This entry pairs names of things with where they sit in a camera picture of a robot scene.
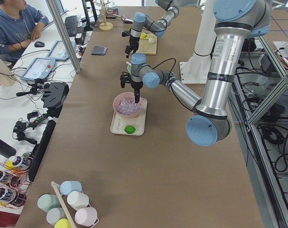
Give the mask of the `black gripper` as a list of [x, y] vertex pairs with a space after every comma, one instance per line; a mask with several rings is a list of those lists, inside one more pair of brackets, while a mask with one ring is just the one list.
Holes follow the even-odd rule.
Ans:
[[139, 47], [139, 37], [130, 36], [129, 39], [130, 46], [127, 45], [125, 48], [126, 58], [129, 58], [130, 54], [135, 54], [137, 52], [137, 48]]
[[134, 89], [134, 99], [135, 103], [139, 103], [140, 101], [140, 89], [143, 87], [143, 82], [134, 82], [131, 81], [131, 87]]

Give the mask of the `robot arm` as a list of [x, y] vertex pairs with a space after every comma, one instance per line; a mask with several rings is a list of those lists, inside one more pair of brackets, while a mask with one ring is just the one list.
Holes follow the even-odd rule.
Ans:
[[137, 52], [143, 29], [161, 38], [165, 34], [170, 22], [179, 15], [181, 5], [178, 0], [156, 0], [155, 3], [166, 11], [158, 21], [153, 20], [147, 13], [136, 11], [132, 27], [122, 32], [122, 37], [130, 37], [129, 44], [125, 48], [126, 58], [129, 58], [130, 53], [135, 54]]
[[189, 139], [199, 146], [211, 146], [230, 133], [231, 123], [225, 106], [242, 46], [246, 38], [262, 36], [269, 31], [272, 1], [217, 0], [214, 3], [216, 41], [203, 96], [183, 84], [172, 71], [153, 70], [145, 55], [137, 52], [142, 30], [163, 35], [168, 24], [178, 16], [181, 3], [161, 0], [158, 5], [166, 10], [159, 21], [153, 21], [142, 12], [134, 14], [125, 50], [131, 58], [130, 83], [149, 88], [165, 86], [194, 113], [186, 125]]

